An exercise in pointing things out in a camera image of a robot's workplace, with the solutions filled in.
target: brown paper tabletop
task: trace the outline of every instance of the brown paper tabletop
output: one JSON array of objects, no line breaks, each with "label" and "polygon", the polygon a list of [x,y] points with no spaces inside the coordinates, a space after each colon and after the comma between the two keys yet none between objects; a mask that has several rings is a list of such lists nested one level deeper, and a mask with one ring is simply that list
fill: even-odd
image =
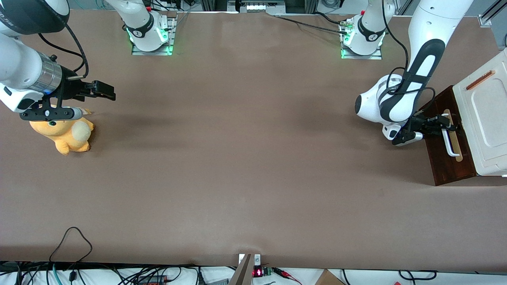
[{"label": "brown paper tabletop", "polygon": [[[390,24],[407,46],[409,21]],[[72,11],[69,24],[87,80],[113,85],[117,101],[67,101],[96,124],[91,151],[68,157],[0,106],[0,260],[47,260],[78,226],[94,262],[234,265],[249,251],[271,266],[506,270],[506,188],[433,187],[424,142],[394,147],[354,113],[403,64],[392,38],[383,60],[344,60],[330,32],[195,13],[172,56],[131,56],[116,12]],[[77,50],[65,30],[47,39]],[[23,41],[79,65],[36,35]],[[429,86],[497,52],[491,30],[465,18]],[[55,259],[83,251],[73,233]]]}]

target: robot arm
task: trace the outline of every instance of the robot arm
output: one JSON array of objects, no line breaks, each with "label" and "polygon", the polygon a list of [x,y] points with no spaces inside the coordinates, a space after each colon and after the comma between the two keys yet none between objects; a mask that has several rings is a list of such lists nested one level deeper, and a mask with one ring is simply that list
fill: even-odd
[{"label": "robot arm", "polygon": [[[393,74],[389,83],[389,76],[382,77],[357,98],[356,114],[381,123],[387,139],[399,136],[400,130],[414,115],[421,89],[426,87],[472,1],[421,0],[409,26],[411,59],[407,70],[403,76]],[[416,134],[416,137],[422,139],[422,134]]]},{"label": "robot arm", "polygon": [[[386,0],[384,5],[387,23],[394,15],[394,0]],[[385,23],[382,17],[382,0],[368,0],[368,6],[362,15],[348,19],[353,29],[343,44],[356,54],[369,55],[375,52],[385,36]]]},{"label": "robot arm", "polygon": [[130,40],[138,49],[150,52],[169,41],[167,16],[148,12],[142,0],[106,0],[125,22]]},{"label": "robot arm", "polygon": [[[39,53],[16,38],[61,31],[68,16],[66,0],[0,1],[0,100],[23,120],[77,120],[81,110],[63,108],[62,100],[116,98],[112,86],[82,82],[74,71],[57,64],[56,56]],[[56,107],[50,98],[57,98]]]}]

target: white handle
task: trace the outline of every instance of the white handle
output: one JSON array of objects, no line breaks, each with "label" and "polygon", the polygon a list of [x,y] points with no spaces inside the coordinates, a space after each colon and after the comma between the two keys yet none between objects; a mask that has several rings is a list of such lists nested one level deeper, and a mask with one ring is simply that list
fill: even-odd
[{"label": "white handle", "polygon": [[449,140],[449,133],[447,129],[442,129],[442,136],[444,137],[445,149],[447,150],[447,154],[452,157],[457,157],[459,154],[454,153],[451,146],[451,141]]}]

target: silver metal ring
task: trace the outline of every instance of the silver metal ring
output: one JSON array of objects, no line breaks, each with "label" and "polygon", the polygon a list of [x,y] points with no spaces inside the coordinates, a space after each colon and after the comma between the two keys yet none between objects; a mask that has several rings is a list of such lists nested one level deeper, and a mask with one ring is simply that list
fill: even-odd
[{"label": "silver metal ring", "polygon": [[39,55],[42,60],[42,72],[39,79],[29,89],[51,94],[60,86],[62,68],[58,63],[51,61],[47,55],[42,53],[39,53]]}]

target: yellow plush toy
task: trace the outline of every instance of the yellow plush toy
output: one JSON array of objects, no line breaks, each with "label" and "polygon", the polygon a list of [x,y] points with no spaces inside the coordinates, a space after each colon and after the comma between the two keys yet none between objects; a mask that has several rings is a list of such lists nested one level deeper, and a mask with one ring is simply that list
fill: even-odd
[{"label": "yellow plush toy", "polygon": [[85,118],[74,121],[30,121],[30,126],[39,134],[55,142],[56,149],[63,155],[69,151],[85,152],[90,150],[88,139],[93,130],[92,122]]}]

